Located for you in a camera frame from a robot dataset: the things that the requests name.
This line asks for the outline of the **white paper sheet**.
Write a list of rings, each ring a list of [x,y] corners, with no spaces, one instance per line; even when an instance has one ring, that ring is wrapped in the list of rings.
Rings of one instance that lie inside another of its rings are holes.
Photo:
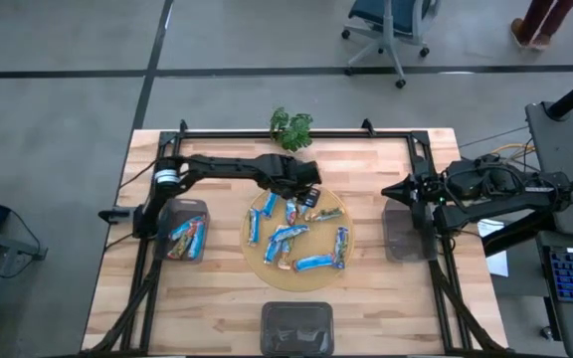
[[[490,219],[482,219],[477,223],[477,230],[479,235],[482,238],[503,229],[505,223],[490,220]],[[507,254],[506,251],[499,252],[492,256],[486,258],[486,263],[488,267],[488,271],[490,274],[509,277],[508,271],[508,262],[507,262]]]

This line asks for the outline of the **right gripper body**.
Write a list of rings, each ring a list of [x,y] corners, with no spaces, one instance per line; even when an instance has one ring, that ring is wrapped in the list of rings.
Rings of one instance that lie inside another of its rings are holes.
[[[427,217],[430,214],[429,197],[427,196],[427,185],[429,184],[431,174],[422,172],[414,174],[412,177],[413,189],[411,190],[411,216],[413,226],[417,230],[422,230],[427,223]]]

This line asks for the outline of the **black flat support beam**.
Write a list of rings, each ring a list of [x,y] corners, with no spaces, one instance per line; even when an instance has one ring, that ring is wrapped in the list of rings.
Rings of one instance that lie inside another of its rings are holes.
[[[508,224],[503,229],[483,237],[482,245],[487,257],[506,251],[534,238],[540,231],[556,229],[554,215],[546,211],[534,211],[527,216]]]

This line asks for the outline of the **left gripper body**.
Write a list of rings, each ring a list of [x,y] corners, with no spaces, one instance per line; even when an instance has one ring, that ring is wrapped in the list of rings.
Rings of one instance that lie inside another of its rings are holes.
[[[290,199],[298,205],[313,208],[316,206],[320,195],[321,192],[319,189],[315,187],[306,187],[295,192]]]

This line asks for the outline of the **small potted green plant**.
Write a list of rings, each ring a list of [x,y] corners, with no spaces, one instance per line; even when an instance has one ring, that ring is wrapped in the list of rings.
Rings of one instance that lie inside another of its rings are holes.
[[[270,120],[270,137],[282,149],[297,152],[312,143],[310,128],[313,118],[308,113],[290,115],[278,107]]]

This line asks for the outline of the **small black bracket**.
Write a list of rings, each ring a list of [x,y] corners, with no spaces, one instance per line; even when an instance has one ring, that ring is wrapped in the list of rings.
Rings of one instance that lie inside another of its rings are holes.
[[[128,222],[132,215],[131,208],[113,207],[109,210],[101,210],[97,215],[109,225]]]

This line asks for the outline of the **dark rectangular plastic container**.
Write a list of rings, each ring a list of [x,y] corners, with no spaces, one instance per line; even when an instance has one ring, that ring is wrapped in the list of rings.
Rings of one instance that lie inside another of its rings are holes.
[[[271,301],[262,308],[260,349],[269,357],[329,357],[333,310],[321,301]]]

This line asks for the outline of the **orange-ended granola bar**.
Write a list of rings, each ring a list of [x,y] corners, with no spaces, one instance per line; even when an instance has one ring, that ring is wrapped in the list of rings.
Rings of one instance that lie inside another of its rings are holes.
[[[292,251],[294,238],[285,239],[281,244],[281,256],[278,261],[278,268],[283,270],[291,269],[291,260],[289,258],[290,252]]]

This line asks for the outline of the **blue and grey office chair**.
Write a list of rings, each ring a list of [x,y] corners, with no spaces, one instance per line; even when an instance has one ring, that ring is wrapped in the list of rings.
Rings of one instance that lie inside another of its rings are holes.
[[[426,58],[430,48],[424,37],[434,23],[442,0],[355,0],[348,18],[358,18],[365,27],[350,24],[343,26],[340,34],[343,40],[351,35],[361,35],[371,42],[347,62],[344,73],[355,74],[353,66],[372,53],[383,54],[393,63],[397,74],[395,86],[402,89],[406,85],[403,67],[395,49],[396,42],[420,49],[419,57]]]

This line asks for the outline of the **clear grey plastic bin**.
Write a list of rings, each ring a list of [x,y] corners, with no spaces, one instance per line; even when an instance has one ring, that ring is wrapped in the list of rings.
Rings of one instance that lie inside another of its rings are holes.
[[[201,263],[204,256],[204,247],[207,241],[207,232],[210,224],[210,215],[206,204],[203,201],[192,201],[173,199],[164,207],[158,222],[158,233],[155,239],[154,257],[158,260],[172,260],[167,257],[168,251],[173,246],[172,241],[168,238],[171,230],[177,228],[188,219],[196,216],[204,216],[205,236],[203,247],[199,257],[193,261],[187,258],[187,250],[180,260],[182,262]]]
[[[432,220],[422,230],[413,226],[411,208],[388,199],[382,212],[383,243],[389,262],[415,263],[437,258],[437,239]]]

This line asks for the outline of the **person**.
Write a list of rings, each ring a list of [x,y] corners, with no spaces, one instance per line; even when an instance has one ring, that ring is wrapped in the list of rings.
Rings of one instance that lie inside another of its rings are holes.
[[[525,16],[510,23],[510,34],[518,47],[544,51],[572,8],[573,0],[531,0]]]

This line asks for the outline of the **round woven straw placemat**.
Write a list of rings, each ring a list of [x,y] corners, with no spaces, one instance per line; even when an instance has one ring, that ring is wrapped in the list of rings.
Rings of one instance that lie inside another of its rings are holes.
[[[278,268],[278,261],[281,251],[277,254],[275,261],[266,265],[264,263],[264,254],[267,249],[269,237],[279,227],[287,226],[285,208],[286,200],[278,197],[275,205],[273,216],[270,219],[261,214],[267,194],[263,193],[256,197],[250,208],[243,216],[242,227],[240,231],[240,245],[243,256],[250,266],[251,270],[265,283],[282,290],[304,292],[323,288],[335,281],[343,273],[350,262],[354,251],[354,229],[352,220],[348,214],[346,206],[342,203],[337,195],[327,188],[320,189],[321,195],[316,206],[308,208],[307,212],[316,212],[320,209],[331,209],[340,207],[344,210],[341,217],[321,222],[307,222],[304,216],[297,217],[294,225],[308,225],[309,231],[300,234],[294,238],[292,251],[289,258],[291,260],[291,269],[283,270]],[[248,245],[249,239],[249,211],[255,208],[260,211],[260,241],[254,247]],[[316,255],[334,255],[335,237],[339,227],[348,229],[348,249],[346,252],[345,268],[339,269],[334,265],[332,267],[313,268],[297,272],[293,269],[293,263],[299,259],[316,256]]]

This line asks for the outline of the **red and green granola bar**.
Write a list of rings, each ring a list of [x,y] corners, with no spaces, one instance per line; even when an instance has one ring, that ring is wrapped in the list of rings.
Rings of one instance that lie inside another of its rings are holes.
[[[180,260],[194,236],[196,225],[192,225],[192,227],[184,233],[177,241],[172,242],[173,246],[167,253],[167,257],[173,260]]]

